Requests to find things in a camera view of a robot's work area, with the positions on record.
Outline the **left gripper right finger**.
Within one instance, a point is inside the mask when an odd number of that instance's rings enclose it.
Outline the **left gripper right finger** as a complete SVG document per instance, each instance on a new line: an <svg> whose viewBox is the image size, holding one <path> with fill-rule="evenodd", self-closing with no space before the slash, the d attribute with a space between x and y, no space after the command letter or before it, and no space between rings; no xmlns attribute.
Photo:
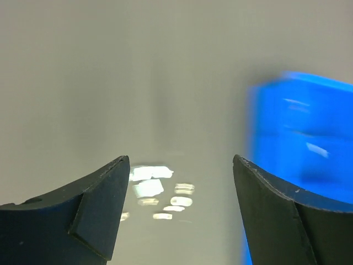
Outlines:
<svg viewBox="0 0 353 265"><path fill-rule="evenodd" d="M352 264L352 204L312 193L233 158L253 264Z"/></svg>

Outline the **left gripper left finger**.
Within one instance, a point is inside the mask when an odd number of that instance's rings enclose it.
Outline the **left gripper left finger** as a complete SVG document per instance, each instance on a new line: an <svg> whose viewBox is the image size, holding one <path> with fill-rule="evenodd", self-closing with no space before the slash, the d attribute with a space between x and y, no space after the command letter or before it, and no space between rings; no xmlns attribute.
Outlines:
<svg viewBox="0 0 353 265"><path fill-rule="evenodd" d="M1 206L2 264L107 264L129 183L120 156L95 172L21 204Z"/></svg>

